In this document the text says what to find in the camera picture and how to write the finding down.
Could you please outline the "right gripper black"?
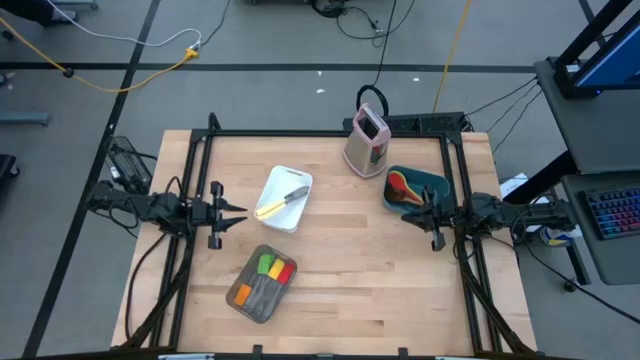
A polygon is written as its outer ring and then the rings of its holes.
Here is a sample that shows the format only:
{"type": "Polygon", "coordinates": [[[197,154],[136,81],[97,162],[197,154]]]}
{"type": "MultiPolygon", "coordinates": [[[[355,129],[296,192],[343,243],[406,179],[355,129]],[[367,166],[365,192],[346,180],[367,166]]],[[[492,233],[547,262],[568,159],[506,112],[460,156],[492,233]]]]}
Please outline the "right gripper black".
{"type": "Polygon", "coordinates": [[[456,201],[451,194],[440,194],[431,185],[424,187],[423,198],[427,207],[412,210],[402,215],[401,219],[424,232],[430,232],[432,234],[431,248],[434,252],[439,252],[446,245],[445,236],[441,229],[453,226],[452,218],[456,214],[456,201]]]}

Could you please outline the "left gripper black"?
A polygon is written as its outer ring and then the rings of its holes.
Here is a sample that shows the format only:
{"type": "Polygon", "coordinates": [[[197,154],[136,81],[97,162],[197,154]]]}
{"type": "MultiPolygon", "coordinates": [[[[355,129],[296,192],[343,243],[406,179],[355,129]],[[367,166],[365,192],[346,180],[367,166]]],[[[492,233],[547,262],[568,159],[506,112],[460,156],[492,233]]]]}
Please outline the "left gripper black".
{"type": "Polygon", "coordinates": [[[245,212],[246,208],[230,204],[222,198],[224,191],[223,185],[218,181],[212,181],[210,184],[210,193],[213,196],[212,202],[207,203],[201,195],[197,195],[192,201],[192,222],[196,226],[209,226],[211,234],[208,238],[208,248],[220,250],[222,248],[222,240],[220,231],[226,232],[232,226],[246,220],[246,217],[234,217],[221,220],[221,227],[218,221],[221,219],[221,211],[245,212]]]}

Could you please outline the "yellow-handled knife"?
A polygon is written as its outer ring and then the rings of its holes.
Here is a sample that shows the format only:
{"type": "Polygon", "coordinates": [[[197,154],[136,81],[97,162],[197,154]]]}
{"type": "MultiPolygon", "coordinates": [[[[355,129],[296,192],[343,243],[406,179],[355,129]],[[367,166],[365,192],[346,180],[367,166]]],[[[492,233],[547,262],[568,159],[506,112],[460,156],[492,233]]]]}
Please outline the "yellow-handled knife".
{"type": "Polygon", "coordinates": [[[302,186],[297,188],[296,190],[290,192],[289,194],[285,195],[281,200],[285,200],[287,202],[287,205],[290,202],[293,202],[294,200],[297,200],[298,198],[304,197],[308,194],[310,187],[309,186],[302,186]]]}
{"type": "Polygon", "coordinates": [[[287,202],[285,200],[279,200],[277,202],[260,207],[255,211],[254,215],[258,220],[262,221],[275,215],[277,212],[285,208],[286,205],[287,202]]]}

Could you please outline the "dark wooden spoon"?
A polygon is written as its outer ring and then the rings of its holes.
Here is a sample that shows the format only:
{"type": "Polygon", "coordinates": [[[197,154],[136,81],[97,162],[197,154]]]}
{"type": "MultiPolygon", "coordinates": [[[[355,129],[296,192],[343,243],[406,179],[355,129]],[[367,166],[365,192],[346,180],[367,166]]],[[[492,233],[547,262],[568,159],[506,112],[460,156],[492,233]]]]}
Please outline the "dark wooden spoon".
{"type": "Polygon", "coordinates": [[[409,203],[416,206],[422,206],[424,204],[424,200],[420,196],[415,196],[413,193],[407,193],[392,187],[385,189],[384,196],[389,203],[409,203]]]}

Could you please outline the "red silicone spoon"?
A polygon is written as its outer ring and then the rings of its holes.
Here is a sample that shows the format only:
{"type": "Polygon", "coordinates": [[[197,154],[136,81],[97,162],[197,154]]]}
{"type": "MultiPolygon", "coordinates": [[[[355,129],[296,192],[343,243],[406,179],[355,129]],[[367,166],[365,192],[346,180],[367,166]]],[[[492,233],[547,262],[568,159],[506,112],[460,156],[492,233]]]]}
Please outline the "red silicone spoon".
{"type": "Polygon", "coordinates": [[[388,183],[392,192],[398,200],[413,203],[416,205],[422,205],[424,200],[421,195],[418,195],[408,184],[408,181],[403,173],[397,170],[389,172],[387,177],[388,183]]]}

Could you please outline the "teal plastic bin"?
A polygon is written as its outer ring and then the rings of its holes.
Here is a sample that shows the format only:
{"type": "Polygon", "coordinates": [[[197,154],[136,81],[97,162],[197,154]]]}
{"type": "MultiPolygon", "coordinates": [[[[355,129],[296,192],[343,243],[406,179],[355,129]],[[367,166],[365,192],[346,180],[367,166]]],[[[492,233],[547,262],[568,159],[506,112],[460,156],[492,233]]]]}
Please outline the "teal plastic bin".
{"type": "MultiPolygon", "coordinates": [[[[407,180],[408,187],[419,196],[422,195],[422,190],[426,186],[430,186],[434,191],[433,202],[435,204],[443,198],[450,196],[450,185],[445,177],[400,165],[391,166],[387,172],[387,176],[390,176],[393,171],[401,173],[407,180]]],[[[382,204],[385,208],[400,214],[405,214],[419,208],[418,205],[410,202],[389,200],[387,197],[389,187],[389,183],[386,182],[382,200],[382,204]]]]}

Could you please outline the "white plastic bin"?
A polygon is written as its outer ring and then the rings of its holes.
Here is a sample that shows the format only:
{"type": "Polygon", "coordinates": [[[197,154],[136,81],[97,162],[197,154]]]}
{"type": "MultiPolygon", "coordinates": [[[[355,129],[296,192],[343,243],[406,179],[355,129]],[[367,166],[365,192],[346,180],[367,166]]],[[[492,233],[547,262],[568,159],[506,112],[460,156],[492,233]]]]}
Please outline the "white plastic bin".
{"type": "Polygon", "coordinates": [[[255,215],[254,217],[265,226],[286,233],[294,233],[298,229],[306,203],[310,197],[312,184],[313,178],[309,173],[282,165],[273,167],[257,202],[254,213],[264,205],[281,200],[285,195],[299,187],[309,186],[309,192],[306,196],[290,202],[285,208],[267,219],[260,221],[255,215]]]}

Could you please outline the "grey translucent plastic bin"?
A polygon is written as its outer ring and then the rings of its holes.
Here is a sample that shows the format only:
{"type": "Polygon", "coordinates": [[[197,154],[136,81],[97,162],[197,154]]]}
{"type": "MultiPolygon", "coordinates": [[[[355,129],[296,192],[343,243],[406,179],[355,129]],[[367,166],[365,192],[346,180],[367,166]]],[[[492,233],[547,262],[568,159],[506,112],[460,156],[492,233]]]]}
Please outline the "grey translucent plastic bin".
{"type": "Polygon", "coordinates": [[[261,244],[255,248],[245,266],[240,271],[238,277],[228,290],[226,294],[226,302],[231,308],[251,319],[253,322],[263,324],[267,322],[276,311],[282,298],[293,282],[297,270],[297,263],[292,258],[269,245],[261,244]],[[296,270],[288,284],[282,285],[277,280],[271,279],[268,274],[259,275],[257,273],[259,257],[263,253],[272,254],[274,256],[274,261],[276,258],[280,258],[286,263],[292,263],[296,266],[296,270]],[[244,306],[238,307],[234,304],[233,299],[241,284],[250,285],[252,287],[252,292],[244,306]]]}

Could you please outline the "white paper sheet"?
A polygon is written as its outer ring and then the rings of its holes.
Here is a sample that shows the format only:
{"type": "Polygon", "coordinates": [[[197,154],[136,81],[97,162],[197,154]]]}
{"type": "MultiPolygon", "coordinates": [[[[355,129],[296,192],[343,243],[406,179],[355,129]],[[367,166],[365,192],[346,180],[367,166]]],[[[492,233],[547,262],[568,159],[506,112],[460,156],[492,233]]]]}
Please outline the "white paper sheet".
{"type": "Polygon", "coordinates": [[[524,173],[520,173],[512,177],[501,178],[499,180],[501,196],[506,197],[528,180],[529,178],[524,173]]]}

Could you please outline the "black mesh box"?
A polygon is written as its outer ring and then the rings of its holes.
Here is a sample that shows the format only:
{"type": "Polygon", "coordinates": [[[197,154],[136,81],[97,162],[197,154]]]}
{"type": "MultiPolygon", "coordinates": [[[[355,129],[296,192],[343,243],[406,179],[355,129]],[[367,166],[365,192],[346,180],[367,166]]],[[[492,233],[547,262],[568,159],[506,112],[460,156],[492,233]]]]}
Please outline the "black mesh box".
{"type": "Polygon", "coordinates": [[[112,180],[128,193],[147,195],[153,175],[144,158],[155,157],[138,152],[125,136],[112,136],[105,149],[112,180]]]}

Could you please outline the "black desk leg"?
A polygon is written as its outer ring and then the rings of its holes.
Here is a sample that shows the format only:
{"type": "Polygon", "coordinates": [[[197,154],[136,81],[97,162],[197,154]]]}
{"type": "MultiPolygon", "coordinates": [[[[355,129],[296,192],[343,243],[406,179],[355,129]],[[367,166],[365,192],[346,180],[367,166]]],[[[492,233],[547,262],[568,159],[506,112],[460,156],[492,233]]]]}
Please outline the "black desk leg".
{"type": "Polygon", "coordinates": [[[504,196],[503,200],[511,204],[530,203],[555,186],[563,176],[577,173],[578,170],[570,152],[565,151],[522,185],[504,196]]]}

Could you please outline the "grey desk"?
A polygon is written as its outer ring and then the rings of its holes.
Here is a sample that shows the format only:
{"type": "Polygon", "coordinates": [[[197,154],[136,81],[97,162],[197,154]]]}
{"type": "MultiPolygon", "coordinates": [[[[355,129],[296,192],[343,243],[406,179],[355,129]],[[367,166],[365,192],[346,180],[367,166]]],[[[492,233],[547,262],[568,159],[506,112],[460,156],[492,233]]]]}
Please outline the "grey desk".
{"type": "Polygon", "coordinates": [[[598,275],[607,285],[640,284],[640,234],[601,240],[584,198],[587,190],[640,187],[640,90],[569,100],[561,94],[550,62],[538,61],[534,68],[577,168],[560,182],[598,275]]]}

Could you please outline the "backlit keyboard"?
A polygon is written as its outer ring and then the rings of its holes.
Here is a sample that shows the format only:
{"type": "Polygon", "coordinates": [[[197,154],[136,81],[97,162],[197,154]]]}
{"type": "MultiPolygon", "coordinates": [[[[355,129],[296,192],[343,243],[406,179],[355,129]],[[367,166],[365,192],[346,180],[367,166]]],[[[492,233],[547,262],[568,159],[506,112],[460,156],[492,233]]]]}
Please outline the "backlit keyboard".
{"type": "Polygon", "coordinates": [[[602,240],[640,234],[640,187],[583,193],[602,240]]]}

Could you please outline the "person's leg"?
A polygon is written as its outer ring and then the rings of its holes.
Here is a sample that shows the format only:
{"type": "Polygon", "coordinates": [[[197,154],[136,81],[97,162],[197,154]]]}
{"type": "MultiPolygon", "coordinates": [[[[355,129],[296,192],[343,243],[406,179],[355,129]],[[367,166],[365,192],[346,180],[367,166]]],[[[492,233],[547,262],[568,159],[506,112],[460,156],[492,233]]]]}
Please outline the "person's leg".
{"type": "Polygon", "coordinates": [[[77,20],[77,13],[55,10],[46,0],[0,0],[0,8],[43,27],[70,24],[77,20]]]}

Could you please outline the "black aluminium table frame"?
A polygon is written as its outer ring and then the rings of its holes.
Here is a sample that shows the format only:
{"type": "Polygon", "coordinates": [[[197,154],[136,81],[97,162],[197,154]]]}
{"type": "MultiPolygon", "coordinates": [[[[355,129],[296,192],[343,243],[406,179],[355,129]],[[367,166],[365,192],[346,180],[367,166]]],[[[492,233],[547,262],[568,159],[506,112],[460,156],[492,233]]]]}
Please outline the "black aluminium table frame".
{"type": "MultiPolygon", "coordinates": [[[[510,351],[495,323],[465,289],[448,247],[431,250],[431,235],[402,222],[382,205],[384,177],[362,179],[343,160],[348,132],[340,130],[220,130],[211,138],[207,182],[225,185],[231,203],[248,219],[208,248],[211,230],[198,229],[188,283],[170,302],[162,322],[142,344],[193,352],[475,355],[510,351]],[[285,233],[257,221],[257,205],[272,167],[312,176],[310,197],[297,231],[285,233]],[[268,244],[297,262],[297,273],[270,320],[257,324],[232,309],[226,294],[251,253],[268,244]]],[[[391,140],[390,162],[446,174],[453,194],[474,190],[499,195],[486,134],[446,138],[404,135],[391,140]]],[[[516,258],[503,244],[479,246],[481,282],[521,341],[536,347],[516,258]]]]}

